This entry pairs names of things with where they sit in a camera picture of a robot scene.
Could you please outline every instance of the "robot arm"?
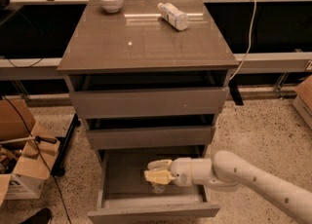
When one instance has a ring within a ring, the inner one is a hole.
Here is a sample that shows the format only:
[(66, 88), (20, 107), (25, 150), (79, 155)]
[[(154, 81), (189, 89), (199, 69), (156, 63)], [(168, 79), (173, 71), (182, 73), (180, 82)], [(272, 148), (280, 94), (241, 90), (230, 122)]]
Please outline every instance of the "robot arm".
[(256, 191), (297, 223), (312, 224), (312, 193), (254, 167), (239, 156), (218, 151), (213, 159), (179, 158), (155, 161), (144, 175), (154, 186), (173, 182), (184, 187), (204, 185), (232, 191), (242, 183)]

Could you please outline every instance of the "white bottle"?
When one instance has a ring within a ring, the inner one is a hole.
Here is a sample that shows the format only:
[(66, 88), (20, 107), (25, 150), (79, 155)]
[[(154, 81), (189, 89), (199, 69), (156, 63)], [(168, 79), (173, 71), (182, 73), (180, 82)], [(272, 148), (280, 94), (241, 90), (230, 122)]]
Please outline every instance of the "white bottle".
[(188, 26), (188, 15), (179, 9), (177, 9), (171, 3), (159, 3), (158, 9), (162, 15), (162, 18), (165, 19), (170, 25), (175, 27), (177, 30), (184, 30)]

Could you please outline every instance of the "black panel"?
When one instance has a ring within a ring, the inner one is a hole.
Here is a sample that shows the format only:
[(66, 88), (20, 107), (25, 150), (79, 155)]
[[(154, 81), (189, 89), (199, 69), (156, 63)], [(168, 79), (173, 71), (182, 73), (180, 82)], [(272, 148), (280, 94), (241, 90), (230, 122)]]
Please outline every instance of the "black panel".
[[(254, 3), (206, 3), (234, 54), (248, 47)], [(259, 2), (251, 53), (312, 51), (312, 2)]]
[(0, 11), (0, 56), (62, 57), (85, 9), (79, 5), (26, 5)]

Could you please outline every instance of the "concrete floor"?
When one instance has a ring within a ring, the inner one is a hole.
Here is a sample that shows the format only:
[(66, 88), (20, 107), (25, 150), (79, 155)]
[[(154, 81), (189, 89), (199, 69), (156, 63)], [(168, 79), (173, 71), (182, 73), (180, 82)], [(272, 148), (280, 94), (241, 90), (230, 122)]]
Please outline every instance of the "concrete floor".
[[(244, 106), (226, 101), (210, 152), (219, 149), (233, 151), (255, 166), (312, 192), (312, 130), (293, 108), (292, 101), (245, 100)], [(31, 112), (56, 136), (65, 135), (74, 114), (71, 106), (31, 107)], [(57, 181), (71, 222), (90, 224), (87, 213), (96, 209), (100, 166), (83, 126), (76, 129), (64, 165), (66, 174)], [(211, 199), (221, 205), (215, 218), (148, 223), (294, 223), (245, 186), (234, 193), (211, 192)], [(52, 177), (47, 180), (40, 200), (5, 201), (0, 207), (0, 223), (21, 223), (43, 207), (52, 211), (52, 223), (68, 223)]]

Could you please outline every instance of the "box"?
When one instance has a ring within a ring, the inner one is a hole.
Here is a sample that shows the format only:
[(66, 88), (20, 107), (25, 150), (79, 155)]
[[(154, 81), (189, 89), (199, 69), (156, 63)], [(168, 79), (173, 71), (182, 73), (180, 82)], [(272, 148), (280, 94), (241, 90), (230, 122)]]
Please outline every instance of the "box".
[[(55, 138), (34, 120), (23, 100), (12, 100), (12, 103), (25, 119), (33, 136)], [(21, 117), (8, 101), (0, 100), (0, 140), (22, 137), (29, 137), (29, 135)], [(44, 141), (38, 143), (41, 155), (50, 169), (48, 170), (32, 140), (15, 145), (21, 146), (25, 156), (19, 157), (11, 174), (0, 174), (0, 205), (4, 200), (39, 199), (44, 182), (49, 178), (50, 170), (59, 154), (59, 141), (56, 144)]]
[(297, 97), (292, 105), (312, 129), (312, 75), (294, 88)]

